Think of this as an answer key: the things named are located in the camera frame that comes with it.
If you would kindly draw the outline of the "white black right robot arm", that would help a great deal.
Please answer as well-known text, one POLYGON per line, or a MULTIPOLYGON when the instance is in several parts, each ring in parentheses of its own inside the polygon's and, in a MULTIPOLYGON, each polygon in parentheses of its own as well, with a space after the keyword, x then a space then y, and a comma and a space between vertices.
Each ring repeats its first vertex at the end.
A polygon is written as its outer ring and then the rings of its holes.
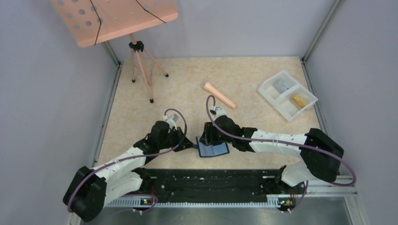
POLYGON ((276 175, 275 187, 281 193, 288 193, 307 180, 335 183, 344 155, 343 148, 320 129, 311 128, 298 135, 270 133, 240 127, 225 115, 214 123, 206 122, 198 142, 205 146, 229 143, 242 152, 273 152, 299 159, 295 164, 282 166, 276 175))

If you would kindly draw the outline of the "blue card holder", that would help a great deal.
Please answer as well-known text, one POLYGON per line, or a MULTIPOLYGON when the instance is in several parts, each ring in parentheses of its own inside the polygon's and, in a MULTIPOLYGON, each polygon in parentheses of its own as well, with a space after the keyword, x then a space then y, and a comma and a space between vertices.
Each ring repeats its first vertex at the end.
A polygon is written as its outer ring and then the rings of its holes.
POLYGON ((230 150, 226 143, 207 146, 200 141, 200 137, 196 137, 196 141, 199 157, 201 158, 214 158, 230 153, 230 150))

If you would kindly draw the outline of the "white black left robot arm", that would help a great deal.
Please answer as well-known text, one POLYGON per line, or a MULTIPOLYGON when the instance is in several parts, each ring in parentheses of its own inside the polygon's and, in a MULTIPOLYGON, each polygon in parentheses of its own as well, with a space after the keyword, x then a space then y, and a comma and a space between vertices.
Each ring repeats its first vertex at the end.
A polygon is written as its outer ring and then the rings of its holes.
POLYGON ((192 147, 194 143, 176 124, 157 121, 150 133, 120 156, 97 167, 81 167, 62 201, 69 212, 90 222, 113 200, 130 192, 144 194, 149 191, 151 182, 142 166, 170 150, 192 147))

